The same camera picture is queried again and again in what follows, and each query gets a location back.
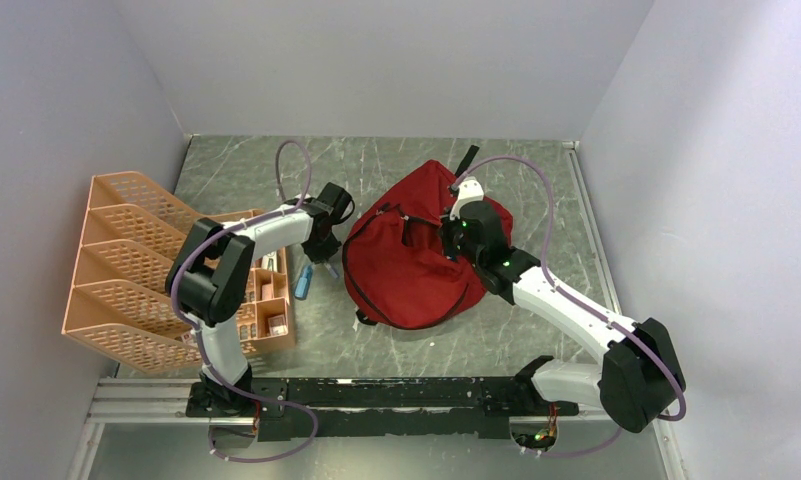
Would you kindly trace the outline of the red student backpack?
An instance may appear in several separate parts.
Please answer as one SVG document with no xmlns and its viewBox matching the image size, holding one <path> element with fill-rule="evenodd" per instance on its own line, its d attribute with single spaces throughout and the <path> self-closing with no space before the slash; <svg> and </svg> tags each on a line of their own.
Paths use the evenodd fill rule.
<svg viewBox="0 0 801 480">
<path fill-rule="evenodd" d="M 446 255 L 439 233 L 455 202 L 450 187 L 478 150 L 471 146 L 455 171 L 436 160 L 425 162 L 354 223 L 341 260 L 359 322 L 425 329 L 484 297 L 486 289 L 472 263 Z"/>
</svg>

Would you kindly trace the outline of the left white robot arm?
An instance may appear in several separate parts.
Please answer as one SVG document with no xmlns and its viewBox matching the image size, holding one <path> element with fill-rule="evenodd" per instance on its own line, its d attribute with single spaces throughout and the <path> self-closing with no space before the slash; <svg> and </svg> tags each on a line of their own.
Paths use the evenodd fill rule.
<svg viewBox="0 0 801 480">
<path fill-rule="evenodd" d="M 351 195 L 329 183 L 316 197 L 292 199 L 247 220 L 197 220 L 174 260 L 165 292 L 174 314 L 195 335 L 203 366 L 201 384 L 225 414 L 237 416 L 253 400 L 251 367 L 237 337 L 236 313 L 246 298 L 254 263 L 299 245 L 314 263 L 341 247 L 333 229 L 354 210 Z"/>
</svg>

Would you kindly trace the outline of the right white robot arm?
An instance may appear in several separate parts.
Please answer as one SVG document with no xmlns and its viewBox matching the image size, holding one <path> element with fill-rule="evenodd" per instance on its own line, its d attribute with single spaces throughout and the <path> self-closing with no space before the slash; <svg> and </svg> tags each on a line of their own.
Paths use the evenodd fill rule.
<svg viewBox="0 0 801 480">
<path fill-rule="evenodd" d="M 552 402 L 580 403 L 603 409 L 632 433 L 654 420 L 685 416 L 685 379 L 660 321 L 617 314 L 558 279 L 540 259 L 511 245 L 487 200 L 457 202 L 444 217 L 441 236 L 448 255 L 467 260 L 489 293 L 548 320 L 595 360 L 547 360 L 533 368 L 515 389 L 524 412 L 541 413 Z"/>
</svg>

